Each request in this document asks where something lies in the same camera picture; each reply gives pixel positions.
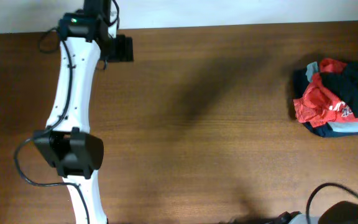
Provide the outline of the black Nike t-shirt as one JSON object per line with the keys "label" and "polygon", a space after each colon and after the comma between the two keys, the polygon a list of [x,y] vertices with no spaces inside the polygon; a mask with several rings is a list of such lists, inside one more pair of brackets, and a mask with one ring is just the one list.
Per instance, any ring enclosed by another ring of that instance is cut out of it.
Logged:
{"label": "black Nike t-shirt", "polygon": [[350,107],[358,118],[358,61],[348,63],[341,72],[320,73],[324,87]]}

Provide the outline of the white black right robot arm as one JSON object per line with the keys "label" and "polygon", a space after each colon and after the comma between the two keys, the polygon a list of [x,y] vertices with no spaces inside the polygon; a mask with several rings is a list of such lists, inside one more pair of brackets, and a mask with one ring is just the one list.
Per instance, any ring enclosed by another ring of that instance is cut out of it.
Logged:
{"label": "white black right robot arm", "polygon": [[358,204],[338,202],[322,214],[318,224],[358,224]]}

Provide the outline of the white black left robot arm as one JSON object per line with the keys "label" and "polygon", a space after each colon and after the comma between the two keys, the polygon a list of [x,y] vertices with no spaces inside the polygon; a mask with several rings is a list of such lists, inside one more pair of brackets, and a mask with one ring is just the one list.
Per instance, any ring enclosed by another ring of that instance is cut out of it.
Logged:
{"label": "white black left robot arm", "polygon": [[118,34],[115,0],[85,1],[68,12],[53,31],[58,36],[60,74],[53,108],[33,142],[68,188],[77,223],[107,223],[98,184],[103,141],[91,135],[89,107],[98,63],[131,62],[132,38]]}

